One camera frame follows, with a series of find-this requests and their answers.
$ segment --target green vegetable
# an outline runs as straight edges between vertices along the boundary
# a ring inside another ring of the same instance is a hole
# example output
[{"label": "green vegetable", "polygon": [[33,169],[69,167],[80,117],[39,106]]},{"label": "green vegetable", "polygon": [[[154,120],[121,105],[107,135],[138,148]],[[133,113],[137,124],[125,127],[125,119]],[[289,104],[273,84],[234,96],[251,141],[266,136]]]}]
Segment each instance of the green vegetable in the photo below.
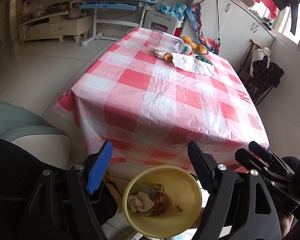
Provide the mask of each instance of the green vegetable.
[{"label": "green vegetable", "polygon": [[206,58],[204,55],[198,55],[195,58],[198,59],[198,60],[201,60],[205,63],[208,63],[210,65],[213,65],[212,62],[208,58]]}]

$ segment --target black strap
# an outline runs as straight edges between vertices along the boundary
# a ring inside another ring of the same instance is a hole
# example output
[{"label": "black strap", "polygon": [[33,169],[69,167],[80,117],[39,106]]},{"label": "black strap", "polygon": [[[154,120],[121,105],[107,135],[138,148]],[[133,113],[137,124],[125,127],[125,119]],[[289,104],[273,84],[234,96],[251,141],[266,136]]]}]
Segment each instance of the black strap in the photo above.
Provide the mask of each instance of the black strap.
[{"label": "black strap", "polygon": [[218,46],[220,47],[221,43],[220,43],[220,22],[219,22],[219,5],[218,5],[218,0],[217,0],[217,14],[218,14]]}]

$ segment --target bucket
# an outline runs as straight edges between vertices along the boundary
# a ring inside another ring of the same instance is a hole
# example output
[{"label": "bucket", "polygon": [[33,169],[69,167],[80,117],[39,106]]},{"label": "bucket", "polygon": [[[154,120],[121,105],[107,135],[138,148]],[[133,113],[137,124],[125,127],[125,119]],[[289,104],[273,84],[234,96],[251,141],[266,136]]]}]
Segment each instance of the bucket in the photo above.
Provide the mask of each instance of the bucket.
[{"label": "bucket", "polygon": [[[163,212],[150,216],[132,213],[127,206],[128,195],[138,192],[139,186],[164,185]],[[202,197],[196,180],[186,171],[171,165],[160,165],[137,174],[123,193],[123,213],[131,227],[144,236],[167,238],[187,230],[197,219]],[[177,206],[183,209],[178,212]]]}]

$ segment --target desk leg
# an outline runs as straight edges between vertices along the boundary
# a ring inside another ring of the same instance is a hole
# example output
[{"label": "desk leg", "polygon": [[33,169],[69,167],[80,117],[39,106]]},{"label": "desk leg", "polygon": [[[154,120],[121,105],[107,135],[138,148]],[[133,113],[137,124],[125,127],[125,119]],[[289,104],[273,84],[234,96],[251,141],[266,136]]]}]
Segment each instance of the desk leg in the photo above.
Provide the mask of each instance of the desk leg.
[{"label": "desk leg", "polygon": [[143,7],[143,10],[142,10],[142,16],[141,16],[141,19],[140,19],[139,27],[142,27],[143,18],[145,16],[145,12],[146,12],[146,7],[147,6],[148,6],[148,3],[145,3],[145,6]]},{"label": "desk leg", "polygon": [[96,22],[97,12],[98,12],[98,9],[95,8],[93,10],[92,37],[90,37],[89,39],[87,39],[85,41],[82,41],[81,44],[80,44],[81,46],[87,46],[90,41],[93,41],[94,39],[96,39],[96,35],[97,35],[97,22]]}]

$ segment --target screw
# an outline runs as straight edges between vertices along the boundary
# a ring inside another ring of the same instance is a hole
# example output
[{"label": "screw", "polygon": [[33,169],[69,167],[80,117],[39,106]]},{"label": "screw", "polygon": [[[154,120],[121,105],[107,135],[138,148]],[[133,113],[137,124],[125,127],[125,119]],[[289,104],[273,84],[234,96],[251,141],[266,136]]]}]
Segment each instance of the screw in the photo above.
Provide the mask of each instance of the screw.
[{"label": "screw", "polygon": [[76,164],[76,165],[74,166],[74,168],[75,168],[77,171],[82,170],[83,164],[82,164],[82,163],[78,163],[78,164]]},{"label": "screw", "polygon": [[227,169],[227,166],[225,166],[224,164],[219,164],[218,169],[221,171],[225,171]]},{"label": "screw", "polygon": [[50,171],[49,171],[49,170],[44,170],[44,171],[42,172],[42,174],[43,174],[44,176],[48,176],[48,175],[50,174]]},{"label": "screw", "polygon": [[258,172],[256,170],[251,170],[250,173],[253,175],[253,176],[258,176]]}]

